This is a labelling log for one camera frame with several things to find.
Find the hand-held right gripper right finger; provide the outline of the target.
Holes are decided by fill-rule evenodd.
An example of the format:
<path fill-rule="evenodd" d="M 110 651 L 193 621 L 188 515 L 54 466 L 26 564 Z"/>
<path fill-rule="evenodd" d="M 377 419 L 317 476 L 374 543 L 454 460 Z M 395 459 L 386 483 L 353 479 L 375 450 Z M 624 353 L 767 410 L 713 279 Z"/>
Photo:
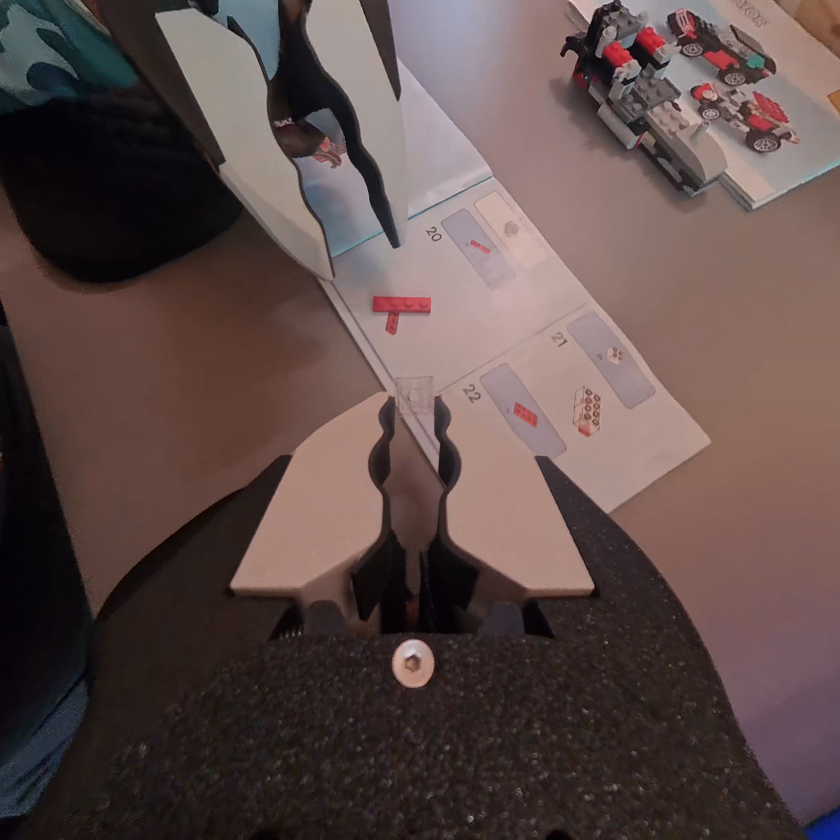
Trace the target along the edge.
<path fill-rule="evenodd" d="M 538 602 L 596 593 L 558 501 L 549 458 L 498 413 L 435 398 L 437 530 L 421 556 L 421 619 L 432 632 L 548 632 Z"/>

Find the toy brick truck model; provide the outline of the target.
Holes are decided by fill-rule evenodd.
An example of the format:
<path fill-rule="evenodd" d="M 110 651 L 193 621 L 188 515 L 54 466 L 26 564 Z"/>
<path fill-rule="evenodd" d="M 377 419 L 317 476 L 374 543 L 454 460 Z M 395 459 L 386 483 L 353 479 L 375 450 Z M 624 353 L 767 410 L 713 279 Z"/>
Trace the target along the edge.
<path fill-rule="evenodd" d="M 598 106 L 597 116 L 628 151 L 640 149 L 675 188 L 695 196 L 720 180 L 726 155 L 699 121 L 683 110 L 682 91 L 667 77 L 677 52 L 622 2 L 599 6 L 586 29 L 564 41 L 576 55 L 572 81 Z"/>

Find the black padded cushion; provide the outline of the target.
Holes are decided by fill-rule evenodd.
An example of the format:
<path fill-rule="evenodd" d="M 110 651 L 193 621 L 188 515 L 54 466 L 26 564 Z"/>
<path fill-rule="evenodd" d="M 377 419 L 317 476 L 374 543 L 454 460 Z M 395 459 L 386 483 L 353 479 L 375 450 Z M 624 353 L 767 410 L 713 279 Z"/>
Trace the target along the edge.
<path fill-rule="evenodd" d="M 91 612 L 14 336 L 1 328 L 2 747 L 85 675 Z"/>
<path fill-rule="evenodd" d="M 243 207 L 144 84 L 2 113 L 2 186 L 35 251 L 89 284 L 199 249 Z"/>

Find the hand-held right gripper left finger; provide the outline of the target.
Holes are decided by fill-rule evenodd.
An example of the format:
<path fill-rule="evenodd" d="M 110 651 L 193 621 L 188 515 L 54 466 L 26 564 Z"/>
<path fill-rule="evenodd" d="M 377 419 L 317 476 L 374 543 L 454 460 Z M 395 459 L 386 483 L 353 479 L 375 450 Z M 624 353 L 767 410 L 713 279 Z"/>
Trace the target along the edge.
<path fill-rule="evenodd" d="M 326 602 L 356 634 L 403 627 L 406 552 L 385 489 L 395 420 L 394 398 L 377 392 L 295 449 L 232 593 L 287 599 L 302 615 Z"/>

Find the closed instruction booklet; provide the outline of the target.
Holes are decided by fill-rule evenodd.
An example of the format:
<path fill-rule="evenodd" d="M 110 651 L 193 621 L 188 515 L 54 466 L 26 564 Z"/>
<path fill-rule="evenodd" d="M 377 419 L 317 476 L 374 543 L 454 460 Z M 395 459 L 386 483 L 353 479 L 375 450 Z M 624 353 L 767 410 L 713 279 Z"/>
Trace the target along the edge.
<path fill-rule="evenodd" d="M 607 3 L 568 2 L 570 16 L 582 31 Z M 838 167 L 838 55 L 780 5 L 622 3 L 677 47 L 667 77 L 727 158 L 711 186 L 756 209 Z"/>

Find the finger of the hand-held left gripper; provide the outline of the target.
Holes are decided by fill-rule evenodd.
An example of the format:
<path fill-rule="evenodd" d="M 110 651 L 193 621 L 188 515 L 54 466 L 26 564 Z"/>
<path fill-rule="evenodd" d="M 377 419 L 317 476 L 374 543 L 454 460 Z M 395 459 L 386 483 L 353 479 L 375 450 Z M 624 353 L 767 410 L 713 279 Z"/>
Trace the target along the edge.
<path fill-rule="evenodd" d="M 273 241 L 321 280 L 332 258 L 300 172 L 277 142 L 258 50 L 219 2 L 101 1 L 110 35 Z"/>
<path fill-rule="evenodd" d="M 402 84 L 386 1 L 314 1 L 308 10 L 313 83 L 343 132 L 371 209 L 391 246 L 405 244 L 407 164 Z"/>

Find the clear toy brick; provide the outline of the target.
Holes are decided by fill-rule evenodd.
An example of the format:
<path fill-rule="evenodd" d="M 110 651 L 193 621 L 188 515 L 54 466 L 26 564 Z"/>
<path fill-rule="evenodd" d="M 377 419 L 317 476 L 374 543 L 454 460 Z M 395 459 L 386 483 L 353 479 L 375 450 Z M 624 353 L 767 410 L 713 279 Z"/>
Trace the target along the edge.
<path fill-rule="evenodd" d="M 431 417 L 434 414 L 433 376 L 397 376 L 394 387 L 395 409 L 400 417 Z"/>

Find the grey desk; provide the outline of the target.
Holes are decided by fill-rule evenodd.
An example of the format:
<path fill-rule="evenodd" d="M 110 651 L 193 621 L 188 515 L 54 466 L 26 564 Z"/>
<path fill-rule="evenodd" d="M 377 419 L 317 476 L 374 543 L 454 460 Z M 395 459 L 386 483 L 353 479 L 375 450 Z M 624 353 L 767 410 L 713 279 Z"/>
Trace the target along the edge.
<path fill-rule="evenodd" d="M 838 170 L 681 203 L 568 86 L 560 2 L 391 2 L 396 50 L 710 437 L 614 511 L 683 602 L 764 772 L 838 804 Z M 113 574 L 380 386 L 249 218 L 84 287 L 2 196 L 2 302 L 85 570 Z"/>

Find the open instruction booklet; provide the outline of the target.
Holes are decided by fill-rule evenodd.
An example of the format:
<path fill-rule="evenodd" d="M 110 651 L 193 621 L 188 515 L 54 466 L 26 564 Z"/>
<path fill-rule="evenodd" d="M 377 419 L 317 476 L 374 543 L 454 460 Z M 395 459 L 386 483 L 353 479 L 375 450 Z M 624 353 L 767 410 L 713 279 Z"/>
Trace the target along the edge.
<path fill-rule="evenodd" d="M 698 455 L 708 435 L 574 277 L 466 136 L 397 63 L 411 180 L 406 242 L 337 235 L 328 298 L 376 377 L 498 413 L 606 512 Z M 430 297 L 396 335 L 374 296 Z"/>

